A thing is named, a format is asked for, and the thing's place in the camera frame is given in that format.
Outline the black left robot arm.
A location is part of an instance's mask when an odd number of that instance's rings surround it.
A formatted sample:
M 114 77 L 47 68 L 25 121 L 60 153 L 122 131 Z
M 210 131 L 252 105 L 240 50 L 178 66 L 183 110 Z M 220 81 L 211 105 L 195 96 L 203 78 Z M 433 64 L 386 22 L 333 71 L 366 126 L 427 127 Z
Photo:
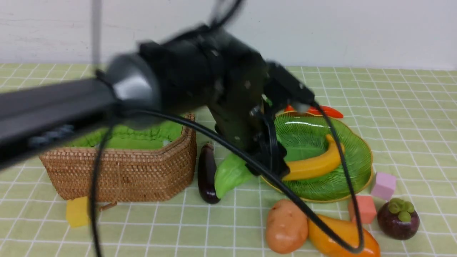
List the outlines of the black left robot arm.
M 290 101 L 286 70 L 217 26 L 142 42 L 94 78 L 1 94 L 1 169 L 101 127 L 144 130 L 173 121 L 217 140 L 252 174 L 289 174 L 276 111 Z

